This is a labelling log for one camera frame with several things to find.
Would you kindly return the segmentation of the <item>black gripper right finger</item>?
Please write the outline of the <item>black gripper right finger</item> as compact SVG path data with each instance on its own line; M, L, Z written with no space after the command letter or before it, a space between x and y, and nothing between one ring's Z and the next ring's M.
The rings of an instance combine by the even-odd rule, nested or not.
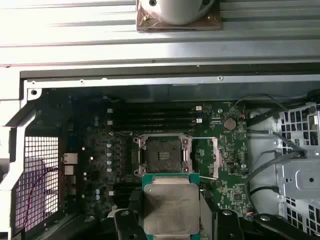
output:
M219 208L209 190L200 191L200 224L209 240L315 240L277 215L256 214L250 220Z

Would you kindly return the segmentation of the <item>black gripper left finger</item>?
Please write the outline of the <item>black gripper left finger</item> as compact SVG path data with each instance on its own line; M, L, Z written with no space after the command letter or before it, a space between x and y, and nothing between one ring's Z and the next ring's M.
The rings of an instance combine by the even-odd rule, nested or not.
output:
M78 215L64 218L47 227L36 240L146 240L139 220L143 208L143 191L132 191L128 208L115 209L106 218Z

